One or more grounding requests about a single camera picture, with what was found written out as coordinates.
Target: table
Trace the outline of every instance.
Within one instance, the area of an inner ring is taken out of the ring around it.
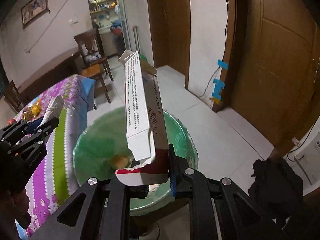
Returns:
[[[26,105],[59,81],[73,74],[80,74],[81,69],[75,63],[80,55],[81,51],[76,47],[44,64],[18,88],[18,100]]]

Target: framed picture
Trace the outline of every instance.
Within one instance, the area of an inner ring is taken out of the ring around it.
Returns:
[[[48,0],[31,0],[21,9],[22,28],[25,29],[36,19],[49,12]]]

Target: white cardboard box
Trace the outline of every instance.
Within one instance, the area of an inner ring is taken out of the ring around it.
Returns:
[[[138,52],[125,51],[119,61],[125,63],[128,148],[139,165],[116,170],[116,176],[128,186],[165,183],[169,178],[168,140],[159,86],[157,77],[144,71],[155,69],[141,62]]]
[[[313,140],[297,155],[304,157],[299,161],[300,165],[305,170],[312,184],[320,180],[320,132],[316,134]]]

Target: electrical cable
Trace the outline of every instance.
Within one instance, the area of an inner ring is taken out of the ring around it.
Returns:
[[[310,185],[312,185],[312,182],[311,182],[308,174],[306,173],[306,171],[304,170],[304,168],[301,166],[301,164],[298,162],[298,160],[296,159],[296,157],[293,157],[293,159],[294,159],[294,161],[297,163],[297,165],[299,166],[299,168],[302,169],[302,171],[303,171],[304,175],[307,177]]]
[[[157,224],[158,229],[159,229],[159,235],[158,235],[158,237],[157,237],[157,239],[156,239],[156,240],[159,240],[159,237],[160,237],[160,227],[159,227],[159,225],[158,225],[158,222],[156,222],[156,224]]]
[[[228,27],[228,20],[229,20],[229,3],[228,3],[228,0],[226,0],[226,3],[227,3],[227,23],[226,23],[226,28],[224,29],[224,34],[225,34],[225,44],[227,42],[227,27]],[[212,78],[214,77],[214,75],[217,73],[217,71],[220,69],[221,67],[219,66],[215,71],[214,73],[212,74],[211,78],[209,79],[208,81],[208,84],[203,92],[203,94],[201,96],[199,96],[199,98],[203,97],[205,95],[205,93],[207,92],[207,89],[210,85],[210,82],[212,80]]]
[[[287,153],[287,158],[288,158],[288,160],[289,161],[291,161],[291,162],[296,162],[296,161],[299,161],[299,160],[301,160],[304,156],[302,156],[301,158],[299,158],[299,159],[296,159],[296,160],[291,160],[290,158],[289,158],[289,153],[293,153],[293,152],[295,152],[296,150],[298,150],[305,142],[306,142],[306,140],[308,139],[308,137],[309,137],[309,135],[310,135],[310,133],[311,133],[311,131],[312,131],[312,129],[313,129],[313,127],[315,126],[315,124],[316,124],[316,122],[318,121],[318,118],[316,119],[316,121],[314,122],[314,124],[313,124],[313,126],[311,127],[311,129],[310,129],[310,131],[309,131],[309,133],[308,133],[308,135],[307,135],[307,137],[305,138],[305,140],[303,141],[303,143],[301,143],[300,145],[299,145],[299,147],[297,147],[297,148],[295,148],[294,150],[292,150],[292,151],[290,151],[290,152],[288,152]]]

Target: floral tablecloth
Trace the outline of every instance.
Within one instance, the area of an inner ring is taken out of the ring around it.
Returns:
[[[59,125],[46,143],[47,155],[29,180],[26,190],[30,199],[31,224],[27,230],[17,225],[22,239],[28,239],[66,198],[78,189],[73,172],[72,152],[80,134],[87,127],[87,111],[93,108],[94,80],[79,75],[55,84],[40,98],[43,116],[52,97],[61,95],[65,106]],[[15,117],[20,120],[22,113]]]

